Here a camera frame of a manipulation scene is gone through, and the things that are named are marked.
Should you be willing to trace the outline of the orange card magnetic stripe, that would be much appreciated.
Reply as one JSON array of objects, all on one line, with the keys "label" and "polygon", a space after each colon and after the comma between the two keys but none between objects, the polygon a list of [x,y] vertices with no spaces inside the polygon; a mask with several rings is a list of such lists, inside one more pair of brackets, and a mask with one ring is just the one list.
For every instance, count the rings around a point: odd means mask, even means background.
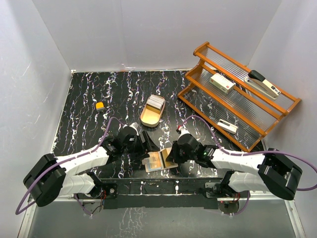
[{"label": "orange card magnetic stripe", "polygon": [[165,169],[167,168],[171,168],[172,166],[174,166],[175,164],[173,162],[170,162],[167,160],[169,154],[171,152],[171,147],[169,148],[164,148],[160,151],[160,155],[161,155],[161,160],[162,160],[162,164],[163,164],[163,167]]}]

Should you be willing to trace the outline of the beige leather card holder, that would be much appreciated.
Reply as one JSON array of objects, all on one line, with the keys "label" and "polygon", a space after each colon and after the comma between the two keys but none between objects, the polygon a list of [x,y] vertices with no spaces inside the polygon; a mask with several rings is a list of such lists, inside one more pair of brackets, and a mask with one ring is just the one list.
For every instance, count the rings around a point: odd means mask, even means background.
[{"label": "beige leather card holder", "polygon": [[[160,151],[150,152],[147,155],[148,155],[148,157],[146,157],[142,160],[142,164],[145,166],[145,170],[147,173],[165,170],[165,168],[163,167],[163,164],[162,164]],[[177,168],[177,167],[178,167],[178,164],[175,163],[174,166],[172,166],[171,168],[167,168],[167,169],[173,169],[173,168]]]}]

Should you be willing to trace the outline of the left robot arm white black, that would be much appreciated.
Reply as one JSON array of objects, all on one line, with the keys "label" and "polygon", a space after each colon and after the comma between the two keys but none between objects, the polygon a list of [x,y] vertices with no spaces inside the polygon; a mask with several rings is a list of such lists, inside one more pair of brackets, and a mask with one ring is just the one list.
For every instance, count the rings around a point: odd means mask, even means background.
[{"label": "left robot arm white black", "polygon": [[39,207],[70,194],[82,193],[96,198],[102,193],[102,182],[90,169],[111,164],[124,153],[143,156],[157,151],[159,148],[146,131],[138,133],[134,126],[124,126],[116,136],[105,136],[91,149],[68,156],[43,155],[23,184]]}]

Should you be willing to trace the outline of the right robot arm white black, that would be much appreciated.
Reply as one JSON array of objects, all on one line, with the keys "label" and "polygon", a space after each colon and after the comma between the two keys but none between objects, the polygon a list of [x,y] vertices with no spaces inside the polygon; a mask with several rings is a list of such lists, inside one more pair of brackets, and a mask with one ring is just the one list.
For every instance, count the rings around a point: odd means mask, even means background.
[{"label": "right robot arm white black", "polygon": [[293,200],[302,176],[302,169],[284,155],[269,151],[237,156],[235,151],[203,145],[189,133],[173,142],[166,160],[177,164],[193,160],[204,168],[226,169],[220,183],[205,188],[214,197],[262,191],[284,200]]}]

